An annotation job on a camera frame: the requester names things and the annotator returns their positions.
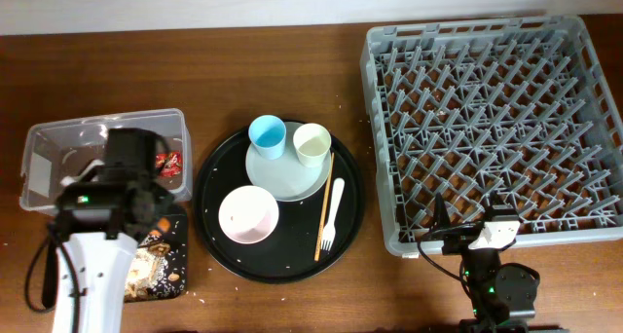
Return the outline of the pink bowl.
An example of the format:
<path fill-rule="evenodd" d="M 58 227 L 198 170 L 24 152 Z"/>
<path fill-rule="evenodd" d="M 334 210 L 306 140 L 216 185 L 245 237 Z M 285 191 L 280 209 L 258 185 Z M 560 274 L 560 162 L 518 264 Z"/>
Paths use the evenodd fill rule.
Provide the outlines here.
<path fill-rule="evenodd" d="M 279 207 L 267 190 L 246 185 L 230 192 L 221 202 L 218 221 L 223 233 L 240 244 L 263 241 L 276 229 Z"/>

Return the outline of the orange carrot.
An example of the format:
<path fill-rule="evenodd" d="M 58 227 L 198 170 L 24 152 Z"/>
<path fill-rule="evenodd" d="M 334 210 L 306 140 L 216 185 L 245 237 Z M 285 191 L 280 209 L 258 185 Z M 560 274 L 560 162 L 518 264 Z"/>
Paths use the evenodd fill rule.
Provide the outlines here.
<path fill-rule="evenodd" d="M 170 221 L 166 217 L 162 217 L 149 232 L 149 235 L 153 237 L 161 237 L 170 230 L 170 227 Z"/>

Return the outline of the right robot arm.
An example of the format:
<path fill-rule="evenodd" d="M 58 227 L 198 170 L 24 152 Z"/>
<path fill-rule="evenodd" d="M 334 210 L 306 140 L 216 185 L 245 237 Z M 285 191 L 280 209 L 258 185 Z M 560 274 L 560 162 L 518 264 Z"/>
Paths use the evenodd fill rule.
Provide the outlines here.
<path fill-rule="evenodd" d="M 500 260 L 500 253 L 516 242 L 520 227 L 517 210 L 492 193 L 486 197 L 481 219 L 453 225 L 438 194 L 433 219 L 428 235 L 443 242 L 444 255 L 461 258 L 458 281 L 472 305 L 474 317 L 461 320 L 458 330 L 527 332 L 527 320 L 535 316 L 540 275 L 525 265 Z"/>

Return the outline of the red snack wrapper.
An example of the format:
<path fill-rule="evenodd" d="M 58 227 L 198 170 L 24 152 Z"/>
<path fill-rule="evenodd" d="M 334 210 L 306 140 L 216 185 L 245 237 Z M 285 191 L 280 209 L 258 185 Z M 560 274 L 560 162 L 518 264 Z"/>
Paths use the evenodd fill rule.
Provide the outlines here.
<path fill-rule="evenodd" d="M 156 155 L 156 170 L 159 177 L 170 178 L 183 172 L 183 155 L 180 151 Z"/>

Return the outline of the white tissue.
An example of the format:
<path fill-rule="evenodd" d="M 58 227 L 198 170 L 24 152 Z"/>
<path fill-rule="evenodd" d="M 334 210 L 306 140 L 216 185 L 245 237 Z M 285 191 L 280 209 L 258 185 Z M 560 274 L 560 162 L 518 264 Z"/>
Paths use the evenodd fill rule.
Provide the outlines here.
<path fill-rule="evenodd" d="M 100 159 L 91 160 L 78 174 L 68 175 L 68 176 L 63 177 L 60 180 L 60 185 L 63 187 L 67 187 L 73 183 L 79 182 L 88 173 L 94 171 L 96 167 L 101 167 L 103 165 L 104 165 L 104 162 L 101 161 Z"/>

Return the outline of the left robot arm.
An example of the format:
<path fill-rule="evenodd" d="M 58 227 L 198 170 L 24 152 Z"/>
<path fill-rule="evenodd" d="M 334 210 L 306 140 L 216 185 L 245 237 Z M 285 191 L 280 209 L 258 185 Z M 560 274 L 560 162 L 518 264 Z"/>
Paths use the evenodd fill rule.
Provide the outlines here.
<path fill-rule="evenodd" d="M 157 179 L 171 153 L 164 137 L 147 129 L 110 129 L 102 159 L 65 176 L 41 249 L 56 253 L 55 303 L 26 307 L 54 313 L 55 332 L 117 332 L 125 286 L 140 243 L 165 234 L 174 196 Z"/>

